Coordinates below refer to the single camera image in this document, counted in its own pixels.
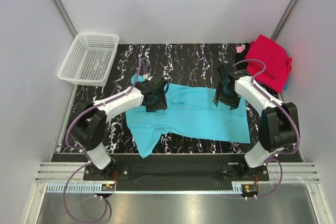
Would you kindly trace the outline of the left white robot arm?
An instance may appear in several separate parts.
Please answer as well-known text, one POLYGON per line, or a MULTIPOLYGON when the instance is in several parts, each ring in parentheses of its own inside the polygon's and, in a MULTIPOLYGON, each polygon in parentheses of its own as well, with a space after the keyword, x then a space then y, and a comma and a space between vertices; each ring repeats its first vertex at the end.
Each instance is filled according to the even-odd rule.
POLYGON ((167 109, 168 82, 159 76, 143 81, 138 78, 116 95, 85 104, 66 133, 66 140, 73 139, 79 144, 89 162, 95 166, 95 174, 103 180, 113 175, 114 163, 102 143, 105 125, 119 114, 140 106, 144 106, 146 112, 167 109))

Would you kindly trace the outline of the cyan t shirt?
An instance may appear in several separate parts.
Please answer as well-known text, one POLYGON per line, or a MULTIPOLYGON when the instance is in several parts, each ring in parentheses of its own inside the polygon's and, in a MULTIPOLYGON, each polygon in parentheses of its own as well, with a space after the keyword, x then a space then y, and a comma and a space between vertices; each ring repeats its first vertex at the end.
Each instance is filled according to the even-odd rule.
POLYGON ((167 109, 147 112, 144 106, 126 111, 125 117, 141 157, 149 156, 160 137, 174 133, 205 140, 250 143, 246 100, 231 109, 214 104, 215 89, 170 84, 167 109))

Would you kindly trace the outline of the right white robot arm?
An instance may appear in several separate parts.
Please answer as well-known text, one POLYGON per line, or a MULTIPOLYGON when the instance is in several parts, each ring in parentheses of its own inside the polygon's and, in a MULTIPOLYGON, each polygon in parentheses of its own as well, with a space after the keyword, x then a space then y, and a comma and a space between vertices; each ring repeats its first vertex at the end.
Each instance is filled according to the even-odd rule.
POLYGON ((246 69, 238 70, 230 63, 217 67, 219 82, 213 102, 234 110, 244 98, 260 116, 259 141, 244 155, 238 167, 239 176, 250 180, 257 168, 266 165, 277 154, 293 154, 300 143, 298 110, 292 102, 285 103, 259 85, 246 69))

